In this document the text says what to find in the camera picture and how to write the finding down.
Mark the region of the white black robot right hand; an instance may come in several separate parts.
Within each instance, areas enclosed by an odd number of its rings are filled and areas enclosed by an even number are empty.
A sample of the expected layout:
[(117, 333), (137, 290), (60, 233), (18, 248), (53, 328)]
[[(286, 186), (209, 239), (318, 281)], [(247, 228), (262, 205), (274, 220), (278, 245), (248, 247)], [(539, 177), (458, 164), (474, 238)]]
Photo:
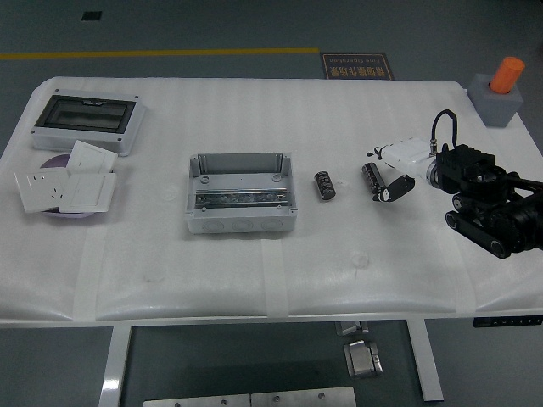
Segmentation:
[(410, 192), (420, 178), (432, 187), (438, 188), (436, 157), (431, 154), (430, 145), (419, 138), (411, 138), (383, 148), (376, 148), (374, 153), (386, 165), (400, 172), (400, 177), (387, 185), (375, 163), (364, 164), (361, 169), (372, 200), (394, 202)]

